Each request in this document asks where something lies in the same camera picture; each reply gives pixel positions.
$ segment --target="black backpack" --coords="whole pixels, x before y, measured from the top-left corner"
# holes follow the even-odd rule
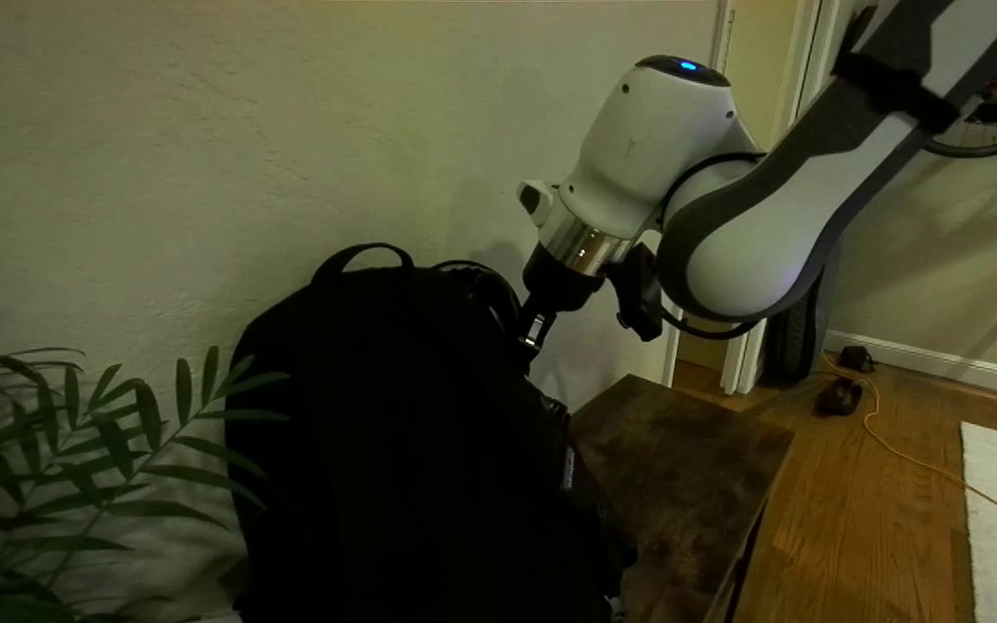
[[[629,564],[526,377],[518,300],[479,264],[345,271],[263,310],[236,360],[290,380],[231,398],[286,422],[230,422],[251,548],[247,623],[607,623]]]

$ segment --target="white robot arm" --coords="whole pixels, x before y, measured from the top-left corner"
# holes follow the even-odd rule
[[[571,175],[518,193],[541,230],[526,345],[583,308],[649,230],[660,230],[651,271],[690,315],[756,321],[791,308],[846,226],[993,70],[997,0],[897,0],[758,158],[720,74],[671,54],[637,62]]]

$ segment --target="white wall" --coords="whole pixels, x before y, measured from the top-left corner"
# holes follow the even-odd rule
[[[231,345],[349,243],[518,279],[517,182],[560,175],[616,77],[707,59],[713,0],[0,0],[0,348],[66,343],[169,374]],[[612,293],[536,377],[583,406],[660,380]]]
[[[846,236],[830,326],[997,362],[997,158],[920,155],[890,182]]]

